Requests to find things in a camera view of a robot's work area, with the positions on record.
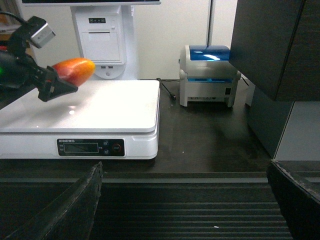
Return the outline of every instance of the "gray panel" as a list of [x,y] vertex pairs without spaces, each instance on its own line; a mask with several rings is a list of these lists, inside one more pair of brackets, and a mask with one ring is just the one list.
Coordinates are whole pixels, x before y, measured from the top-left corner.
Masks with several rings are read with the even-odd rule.
[[296,101],[286,125],[276,160],[320,160],[320,102]]
[[275,157],[293,102],[277,102],[255,88],[248,124],[272,158]]

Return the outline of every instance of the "cabinet door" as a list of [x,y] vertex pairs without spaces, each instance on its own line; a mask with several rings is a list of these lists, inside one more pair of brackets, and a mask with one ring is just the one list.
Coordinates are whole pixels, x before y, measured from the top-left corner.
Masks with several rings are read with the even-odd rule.
[[316,0],[238,0],[230,63],[277,101],[320,101]]

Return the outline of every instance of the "scale button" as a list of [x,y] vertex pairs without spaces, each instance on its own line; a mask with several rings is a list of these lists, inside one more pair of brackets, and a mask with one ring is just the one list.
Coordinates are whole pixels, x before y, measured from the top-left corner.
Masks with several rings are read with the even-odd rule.
[[112,150],[116,153],[120,153],[121,152],[121,145],[119,143],[115,143],[112,145]]

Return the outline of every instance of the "dark countertop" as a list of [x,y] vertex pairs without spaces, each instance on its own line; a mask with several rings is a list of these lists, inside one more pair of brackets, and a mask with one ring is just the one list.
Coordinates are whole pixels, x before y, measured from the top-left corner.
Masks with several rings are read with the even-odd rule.
[[[105,179],[266,177],[271,158],[247,125],[249,107],[245,105],[245,98],[248,87],[242,80],[232,108],[222,102],[189,102],[188,107],[183,107],[179,104],[179,83],[164,84],[177,99],[171,100],[164,88],[161,89],[156,158],[102,160]],[[0,179],[79,178],[99,161],[5,159],[0,160]],[[319,173],[314,170],[314,164],[319,165],[292,161],[290,166],[296,172],[302,170],[314,177]]]

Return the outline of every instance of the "receipt printer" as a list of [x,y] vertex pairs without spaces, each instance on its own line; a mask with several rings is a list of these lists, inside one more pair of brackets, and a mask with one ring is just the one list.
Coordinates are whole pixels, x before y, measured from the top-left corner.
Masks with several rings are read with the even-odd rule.
[[241,73],[229,63],[223,45],[186,45],[180,53],[180,105],[188,102],[235,102]]

